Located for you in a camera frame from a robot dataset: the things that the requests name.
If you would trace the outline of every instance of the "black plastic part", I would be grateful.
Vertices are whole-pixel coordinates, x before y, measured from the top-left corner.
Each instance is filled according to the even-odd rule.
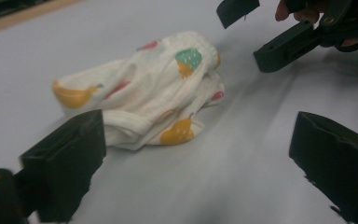
[[[321,17],[319,24],[326,30],[339,25],[350,10],[351,2],[352,0],[333,0]]]
[[[306,178],[358,223],[358,133],[315,114],[299,112],[289,156]]]
[[[13,174],[9,170],[0,169],[0,223],[27,223],[21,211],[21,201],[16,191]]]
[[[320,44],[313,25],[302,21],[278,35],[254,53],[261,72],[275,72]]]
[[[0,17],[50,0],[0,0]]]
[[[24,210],[29,214],[37,206],[42,222],[68,222],[105,155],[102,112],[90,111],[69,119],[21,155],[24,169],[18,178]],[[27,201],[36,194],[41,203]]]
[[[286,0],[289,13],[298,12],[307,6],[307,0]]]
[[[257,7],[260,7],[258,0],[225,0],[216,12],[225,29],[232,23],[246,16]]]

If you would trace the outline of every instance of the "white cloth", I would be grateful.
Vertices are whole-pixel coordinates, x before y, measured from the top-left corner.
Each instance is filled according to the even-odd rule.
[[[176,145],[199,134],[194,115],[224,95],[220,56],[202,35],[154,41],[132,57],[62,77],[53,90],[66,114],[103,110],[108,146]]]

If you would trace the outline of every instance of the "white surface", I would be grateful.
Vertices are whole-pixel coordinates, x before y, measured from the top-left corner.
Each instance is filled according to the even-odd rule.
[[[205,130],[189,143],[108,148],[71,223],[344,223],[288,148],[298,111],[358,132],[358,51],[317,48],[259,73],[252,53],[294,21],[276,22],[278,0],[265,0],[224,30],[219,3],[89,0],[0,32],[0,167],[18,172],[20,154],[63,123],[54,78],[193,30],[221,52],[226,99],[198,114]]]

